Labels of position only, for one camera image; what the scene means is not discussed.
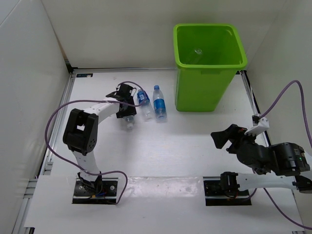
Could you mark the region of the dark blue label bottle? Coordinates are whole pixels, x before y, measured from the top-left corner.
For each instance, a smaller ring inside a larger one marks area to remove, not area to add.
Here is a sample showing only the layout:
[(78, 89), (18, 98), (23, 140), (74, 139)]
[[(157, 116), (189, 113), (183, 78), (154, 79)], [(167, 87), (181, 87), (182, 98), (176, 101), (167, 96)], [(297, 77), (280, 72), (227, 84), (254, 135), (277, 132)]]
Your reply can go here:
[(137, 100), (140, 105), (144, 120), (151, 120), (153, 118), (153, 109), (147, 93), (144, 90), (139, 89), (137, 92)]

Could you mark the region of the blue label water bottle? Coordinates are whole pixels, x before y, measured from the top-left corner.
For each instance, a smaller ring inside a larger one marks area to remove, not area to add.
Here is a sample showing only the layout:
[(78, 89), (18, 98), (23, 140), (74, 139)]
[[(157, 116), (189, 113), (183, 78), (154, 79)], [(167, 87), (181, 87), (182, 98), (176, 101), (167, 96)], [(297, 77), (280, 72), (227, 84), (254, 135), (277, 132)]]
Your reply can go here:
[(166, 122), (167, 111), (166, 111), (166, 106), (165, 106), (165, 101), (164, 101), (164, 95), (158, 85), (154, 86), (153, 105), (154, 105), (154, 112), (156, 115), (156, 120), (158, 122)]

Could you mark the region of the clear crinkled plastic bottle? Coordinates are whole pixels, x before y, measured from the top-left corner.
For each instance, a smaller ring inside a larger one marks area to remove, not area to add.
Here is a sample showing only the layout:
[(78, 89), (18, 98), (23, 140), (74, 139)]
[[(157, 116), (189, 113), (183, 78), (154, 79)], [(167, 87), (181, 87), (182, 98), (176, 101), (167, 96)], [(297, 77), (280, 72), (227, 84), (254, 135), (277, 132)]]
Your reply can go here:
[(188, 56), (188, 63), (198, 64), (202, 56), (203, 56), (202, 50), (200, 48), (194, 48)]

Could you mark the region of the green label clear bottle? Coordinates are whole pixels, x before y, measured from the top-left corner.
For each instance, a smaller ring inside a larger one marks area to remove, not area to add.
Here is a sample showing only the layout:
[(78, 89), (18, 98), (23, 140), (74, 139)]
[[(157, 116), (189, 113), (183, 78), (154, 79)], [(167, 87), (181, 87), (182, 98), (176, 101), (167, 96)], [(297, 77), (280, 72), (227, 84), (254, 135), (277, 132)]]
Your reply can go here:
[(132, 130), (134, 127), (135, 117), (133, 115), (123, 117), (126, 123), (127, 129)]

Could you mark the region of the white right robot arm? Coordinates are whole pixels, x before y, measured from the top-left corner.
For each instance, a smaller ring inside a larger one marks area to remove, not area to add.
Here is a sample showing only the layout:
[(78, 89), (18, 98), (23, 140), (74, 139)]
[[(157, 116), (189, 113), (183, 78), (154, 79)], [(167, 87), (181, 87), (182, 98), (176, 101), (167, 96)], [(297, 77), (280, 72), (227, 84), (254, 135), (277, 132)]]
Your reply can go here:
[(265, 147), (256, 143), (256, 137), (267, 127), (250, 129), (230, 125), (226, 130), (211, 133), (216, 148), (222, 149), (231, 142), (227, 152), (253, 169), (254, 174), (224, 172), (220, 175), (219, 190), (230, 195), (252, 188), (288, 188), (301, 193), (312, 192), (312, 169), (306, 151), (290, 142)]

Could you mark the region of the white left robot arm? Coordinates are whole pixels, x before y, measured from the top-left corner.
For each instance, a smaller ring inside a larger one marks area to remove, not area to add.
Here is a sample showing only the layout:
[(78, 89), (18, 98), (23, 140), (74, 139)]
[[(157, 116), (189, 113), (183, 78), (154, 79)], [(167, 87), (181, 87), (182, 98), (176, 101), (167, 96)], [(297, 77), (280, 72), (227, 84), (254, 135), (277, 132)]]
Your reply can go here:
[(137, 114), (134, 89), (123, 82), (106, 96), (106, 100), (85, 109), (75, 108), (69, 114), (63, 143), (74, 154), (80, 168), (78, 178), (91, 195), (103, 193), (102, 175), (93, 153), (98, 125), (111, 115), (116, 115), (118, 119), (125, 121), (127, 129), (133, 129), (134, 116)]

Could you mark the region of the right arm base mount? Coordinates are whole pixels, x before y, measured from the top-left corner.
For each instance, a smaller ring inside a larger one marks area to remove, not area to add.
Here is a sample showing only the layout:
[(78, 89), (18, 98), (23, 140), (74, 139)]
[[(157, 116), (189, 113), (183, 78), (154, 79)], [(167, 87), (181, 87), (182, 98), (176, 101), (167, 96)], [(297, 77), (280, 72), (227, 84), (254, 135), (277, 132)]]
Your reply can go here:
[(203, 177), (205, 205), (210, 206), (251, 206), (251, 198), (248, 190), (221, 189), (220, 178)]

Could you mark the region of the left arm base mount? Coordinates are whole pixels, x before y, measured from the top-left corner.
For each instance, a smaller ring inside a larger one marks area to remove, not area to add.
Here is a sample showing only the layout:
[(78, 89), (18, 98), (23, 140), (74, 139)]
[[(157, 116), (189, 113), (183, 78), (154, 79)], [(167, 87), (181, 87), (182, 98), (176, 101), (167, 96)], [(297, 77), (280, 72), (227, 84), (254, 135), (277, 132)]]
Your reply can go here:
[(84, 188), (81, 180), (77, 178), (72, 204), (113, 205), (117, 202), (117, 186), (118, 178), (102, 178), (102, 185), (95, 192), (90, 192)]

